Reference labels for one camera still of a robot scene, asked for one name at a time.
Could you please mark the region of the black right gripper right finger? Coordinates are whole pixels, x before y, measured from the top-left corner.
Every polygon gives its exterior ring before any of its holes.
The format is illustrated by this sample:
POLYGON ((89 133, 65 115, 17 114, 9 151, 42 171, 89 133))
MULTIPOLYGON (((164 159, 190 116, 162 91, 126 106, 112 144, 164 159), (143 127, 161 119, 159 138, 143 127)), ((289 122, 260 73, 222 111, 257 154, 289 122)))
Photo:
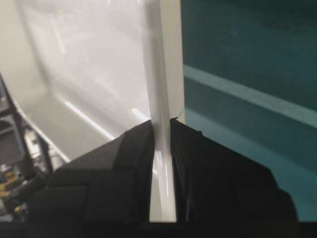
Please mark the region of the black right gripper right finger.
POLYGON ((296 238, 297 212, 267 167, 170 120, 177 220, 195 238, 296 238))

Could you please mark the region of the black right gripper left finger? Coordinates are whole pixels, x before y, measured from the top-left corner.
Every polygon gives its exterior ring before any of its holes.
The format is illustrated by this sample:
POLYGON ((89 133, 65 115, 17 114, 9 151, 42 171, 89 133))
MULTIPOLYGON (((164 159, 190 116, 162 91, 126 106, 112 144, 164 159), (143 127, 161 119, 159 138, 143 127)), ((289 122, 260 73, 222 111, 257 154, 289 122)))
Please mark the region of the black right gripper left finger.
POLYGON ((120 238, 150 219, 154 132, 146 121, 58 168, 29 203, 32 238, 120 238))

